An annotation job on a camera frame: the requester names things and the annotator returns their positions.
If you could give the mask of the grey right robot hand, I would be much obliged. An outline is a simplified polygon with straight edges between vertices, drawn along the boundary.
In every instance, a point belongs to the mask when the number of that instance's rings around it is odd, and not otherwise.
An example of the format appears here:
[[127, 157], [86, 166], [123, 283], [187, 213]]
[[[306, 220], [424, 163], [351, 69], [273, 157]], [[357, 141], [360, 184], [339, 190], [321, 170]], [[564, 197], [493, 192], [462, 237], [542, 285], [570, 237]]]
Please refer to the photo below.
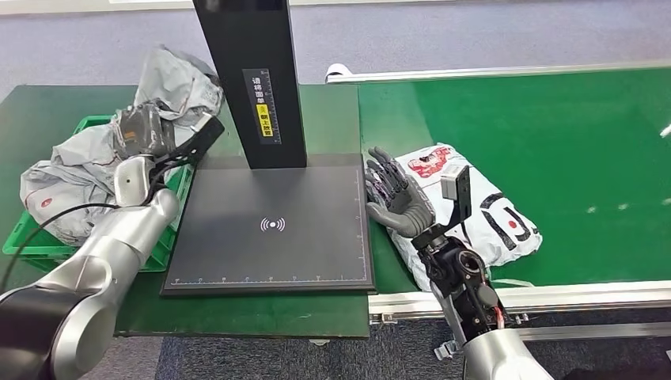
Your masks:
[[403, 238], [415, 238], [435, 223], [434, 210], [414, 178], [379, 146], [368, 149], [366, 211]]

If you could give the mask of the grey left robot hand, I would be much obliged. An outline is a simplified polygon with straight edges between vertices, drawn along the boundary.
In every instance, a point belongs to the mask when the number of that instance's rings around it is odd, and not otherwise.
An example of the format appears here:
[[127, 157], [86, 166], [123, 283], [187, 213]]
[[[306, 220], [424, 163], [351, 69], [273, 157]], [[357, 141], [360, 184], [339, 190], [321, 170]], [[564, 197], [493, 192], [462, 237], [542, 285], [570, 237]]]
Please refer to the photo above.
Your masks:
[[114, 147], [121, 158], [139, 154], [162, 157], [176, 149], [174, 126], [160, 115], [159, 100], [129, 105], [112, 118]]

